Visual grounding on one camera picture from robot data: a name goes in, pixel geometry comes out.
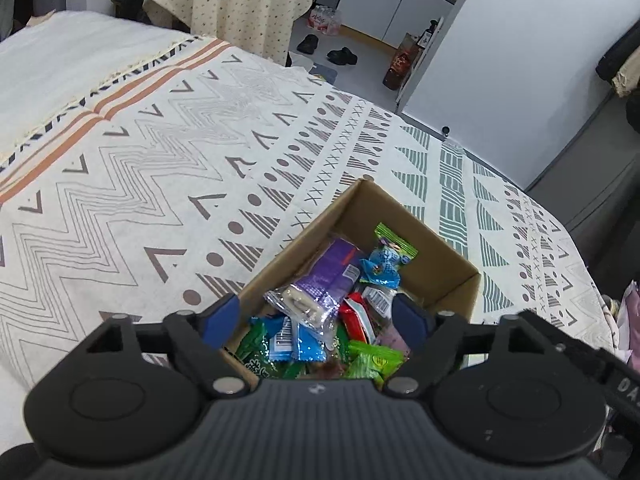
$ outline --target shoe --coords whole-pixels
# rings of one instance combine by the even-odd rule
[[[313,54],[318,48],[318,37],[315,34],[307,34],[306,38],[296,47],[302,54]]]
[[[345,46],[341,50],[330,51],[326,58],[334,65],[355,65],[358,62],[358,56]]]

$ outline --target bedspread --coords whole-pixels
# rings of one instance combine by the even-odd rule
[[[190,38],[0,167],[2,359],[33,384],[113,312],[153,322],[239,291],[358,178],[479,269],[473,322],[532,308],[611,348],[571,238],[521,190],[300,68]]]

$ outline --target screw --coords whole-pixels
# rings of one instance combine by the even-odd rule
[[[213,381],[213,389],[219,394],[233,395],[244,388],[244,381],[237,377],[220,377]]]
[[[386,384],[393,393],[408,395],[418,389],[418,381],[411,377],[392,377]]]

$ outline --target orange stripe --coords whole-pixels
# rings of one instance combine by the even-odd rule
[[[111,121],[111,119],[113,119],[114,115],[117,114],[119,111],[121,111],[123,108],[127,108],[127,107],[137,103],[138,101],[144,99],[146,96],[151,94],[151,92],[153,92],[154,90],[157,90],[164,83],[169,81],[169,79],[171,79],[174,75],[176,75],[177,73],[182,72],[183,70],[187,70],[187,69],[186,68],[174,68],[170,72],[167,72],[160,79],[158,79],[158,81],[156,81],[152,85],[149,85],[147,88],[145,88],[139,94],[136,94],[131,99],[128,99],[127,101],[124,101],[123,103],[120,103],[119,105],[114,106],[111,110],[109,110],[107,113],[105,113],[104,118],[107,119],[108,121]]]
[[[192,56],[186,57],[185,59],[181,59],[178,63],[176,63],[176,65],[184,65],[185,63],[188,63],[188,62],[192,61],[193,59],[196,59],[198,56],[201,56],[206,51],[211,50],[215,46],[218,46],[220,43],[223,43],[223,41],[222,40],[214,40],[211,43],[209,43],[207,46],[201,48],[199,51],[197,51]]]
[[[158,79],[155,83],[153,83],[152,85],[149,85],[148,87],[146,87],[142,92],[140,92],[139,94],[134,95],[131,99],[124,101],[123,103],[120,103],[117,106],[114,106],[111,110],[109,110],[105,115],[104,118],[107,119],[108,121],[111,121],[111,119],[113,119],[113,117],[121,110],[123,110],[124,108],[127,108],[139,101],[141,101],[142,99],[144,99],[145,97],[147,97],[149,94],[151,94],[151,92],[157,90],[158,88],[160,88],[164,83],[166,83],[167,81],[169,81],[169,79],[171,79],[174,75],[176,75],[177,73],[182,72],[183,70],[190,70],[191,68],[196,68],[197,66],[200,66],[203,63],[206,63],[207,61],[210,61],[211,59],[215,58],[216,56],[218,56],[220,53],[222,53],[224,50],[228,49],[231,45],[230,44],[226,44],[223,45],[222,47],[220,47],[219,49],[213,51],[211,54],[209,54],[207,57],[202,58],[201,60],[197,61],[196,63],[189,65],[188,67],[185,68],[174,68],[172,69],[170,72],[167,72],[166,74],[164,74],[160,79]]]
[[[55,150],[47,155],[40,164],[33,168],[25,177],[20,179],[12,188],[6,193],[0,196],[0,204],[6,203],[17,193],[20,193],[31,182],[38,178],[49,166],[56,162],[62,155],[68,152],[69,149],[75,145],[78,140],[82,139],[86,133],[93,128],[97,123],[103,121],[102,117],[94,117],[90,121],[87,121],[81,128],[78,128],[72,133],[64,142],[62,142]]]
[[[180,62],[176,63],[175,65],[161,66],[160,68],[156,68],[155,70],[151,71],[150,73],[146,74],[145,76],[142,76],[141,78],[136,79],[135,81],[132,81],[131,83],[128,83],[128,84],[124,85],[120,90],[118,90],[117,92],[114,92],[109,97],[104,98],[97,105],[95,105],[94,112],[99,114],[100,111],[107,104],[109,104],[112,101],[115,101],[116,99],[119,99],[124,94],[126,94],[129,91],[133,90],[136,86],[141,85],[143,82],[145,82],[150,77],[155,76],[161,70],[165,70],[165,69],[168,69],[168,68],[171,68],[171,67],[174,67],[174,66],[182,65],[183,63],[190,62],[192,59],[194,59],[194,58],[196,58],[198,56],[201,56],[202,54],[204,54],[208,50],[211,50],[212,48],[214,48],[215,46],[219,45],[220,43],[222,43],[222,40],[212,41],[211,43],[209,43],[207,46],[201,48],[199,51],[197,51],[192,56],[189,56],[188,58],[181,60]]]
[[[90,115],[91,112],[82,112],[81,114],[78,115],[78,117],[76,117],[73,121],[71,121],[67,127],[62,130],[60,133],[56,134],[54,137],[51,137],[47,142],[45,142],[42,146],[40,146],[34,153],[31,153],[30,156],[28,156],[28,158],[26,160],[24,160],[23,162],[20,163],[20,166],[24,166],[25,164],[27,164],[34,156],[38,155],[38,153],[40,153],[42,150],[44,150],[47,146],[49,146],[54,140],[56,140],[60,135],[64,135],[64,133],[66,133],[70,128],[73,128],[74,125],[83,117],[86,117],[87,115]],[[6,179],[4,179],[2,182],[0,182],[0,189],[2,189],[2,186],[7,183],[7,181],[11,180],[13,177],[15,176],[15,174],[11,174],[10,176],[8,176]]]
[[[217,49],[215,52],[212,52],[211,54],[209,54],[207,57],[203,57],[201,60],[197,61],[196,63],[189,65],[187,68],[189,70],[191,70],[192,68],[196,68],[199,67],[200,65],[206,63],[207,61],[211,61],[213,58],[219,56],[220,54],[222,54],[226,49],[228,49],[230,46],[233,46],[231,43],[227,43],[223,46],[221,46],[219,49]]]

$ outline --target floor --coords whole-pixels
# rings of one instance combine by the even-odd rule
[[[383,47],[382,44],[378,47],[374,43],[375,40],[361,41],[352,37],[351,34],[349,36],[343,34],[325,36],[308,28],[306,18],[302,17],[293,23],[289,49],[296,52],[296,46],[304,40],[307,34],[315,34],[319,39],[316,52],[308,57],[316,63],[338,71],[338,77],[334,83],[336,88],[360,96],[390,112],[396,110],[398,92],[389,90],[382,84],[393,56],[391,47]],[[326,54],[330,50],[340,50],[344,46],[358,56],[356,65],[337,66],[326,58]]]

